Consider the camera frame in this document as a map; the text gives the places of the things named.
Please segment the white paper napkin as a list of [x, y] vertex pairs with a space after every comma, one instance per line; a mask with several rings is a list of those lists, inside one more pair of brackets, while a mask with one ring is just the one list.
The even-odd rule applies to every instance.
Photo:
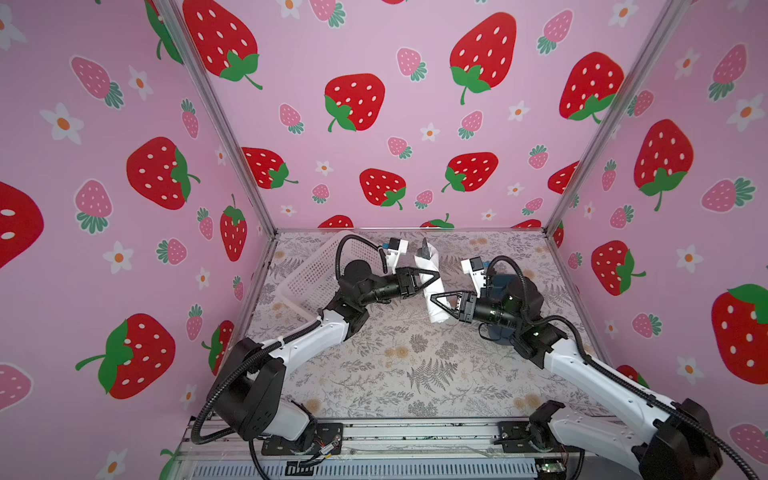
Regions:
[[451, 319], [449, 313], [431, 300], [434, 294], [445, 292], [439, 272], [440, 261], [437, 249], [424, 238], [421, 246], [416, 250], [414, 260], [418, 269], [425, 270], [425, 273], [421, 272], [419, 277], [430, 322], [440, 324], [448, 322]]

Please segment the dark teal plastic bin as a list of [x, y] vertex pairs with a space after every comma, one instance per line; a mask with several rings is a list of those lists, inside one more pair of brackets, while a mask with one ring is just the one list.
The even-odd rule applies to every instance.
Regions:
[[[536, 319], [544, 303], [544, 297], [538, 287], [526, 277], [523, 282], [527, 288], [527, 302], [529, 317]], [[494, 302], [500, 302], [505, 311], [518, 315], [522, 307], [523, 284], [516, 274], [498, 274], [492, 279], [488, 290], [488, 297]], [[484, 340], [502, 344], [508, 341], [514, 334], [514, 330], [503, 325], [485, 324], [486, 334], [482, 328], [478, 328], [480, 337]]]

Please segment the white plastic mesh basket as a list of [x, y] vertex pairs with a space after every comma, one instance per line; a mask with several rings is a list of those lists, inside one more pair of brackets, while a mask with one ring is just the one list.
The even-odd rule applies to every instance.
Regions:
[[276, 295], [304, 320], [315, 320], [335, 295], [336, 249], [347, 234], [351, 231], [341, 230], [333, 235], [315, 235], [313, 243], [304, 242], [308, 254], [299, 257], [298, 266], [277, 286]]

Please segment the silver table knife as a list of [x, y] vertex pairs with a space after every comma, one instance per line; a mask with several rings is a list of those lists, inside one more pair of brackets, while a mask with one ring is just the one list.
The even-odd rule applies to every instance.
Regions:
[[430, 245], [426, 238], [422, 239], [421, 247], [417, 250], [417, 256], [425, 260], [431, 259]]

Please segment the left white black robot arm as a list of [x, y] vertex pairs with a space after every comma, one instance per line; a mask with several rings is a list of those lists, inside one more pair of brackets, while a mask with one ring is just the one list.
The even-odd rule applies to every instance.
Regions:
[[406, 250], [405, 241], [397, 238], [382, 246], [343, 235], [332, 273], [314, 282], [317, 288], [329, 286], [329, 302], [308, 325], [286, 336], [263, 342], [244, 338], [233, 347], [192, 425], [192, 443], [236, 434], [246, 442], [276, 438], [299, 453], [320, 447], [317, 419], [303, 405], [283, 399], [285, 379], [357, 334], [370, 317], [368, 306], [435, 292], [440, 285], [436, 248], [424, 242], [416, 266], [400, 267]]

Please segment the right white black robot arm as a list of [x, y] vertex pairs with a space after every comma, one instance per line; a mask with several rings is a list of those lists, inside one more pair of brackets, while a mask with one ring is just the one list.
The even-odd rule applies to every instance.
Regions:
[[757, 478], [715, 434], [700, 404], [676, 402], [622, 375], [586, 351], [570, 320], [542, 315], [542, 295], [510, 257], [497, 256], [488, 264], [475, 257], [469, 267], [474, 290], [435, 291], [430, 302], [460, 322], [507, 332], [520, 357], [575, 385], [617, 419], [583, 419], [564, 403], [547, 401], [528, 420], [523, 439], [533, 448], [577, 448], [644, 479], [712, 479], [730, 458], [746, 478]]

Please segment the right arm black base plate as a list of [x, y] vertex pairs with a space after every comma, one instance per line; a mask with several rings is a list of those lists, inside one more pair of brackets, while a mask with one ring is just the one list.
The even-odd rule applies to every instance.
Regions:
[[579, 448], [557, 441], [547, 427], [531, 425], [527, 420], [502, 421], [492, 444], [505, 453], [564, 454], [578, 453]]

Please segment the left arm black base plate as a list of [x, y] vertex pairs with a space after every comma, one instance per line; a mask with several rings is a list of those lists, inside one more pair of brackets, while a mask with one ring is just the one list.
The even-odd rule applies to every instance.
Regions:
[[312, 456], [323, 451], [336, 455], [341, 452], [343, 433], [343, 423], [311, 422], [296, 440], [286, 440], [279, 436], [266, 438], [260, 453], [263, 456]]

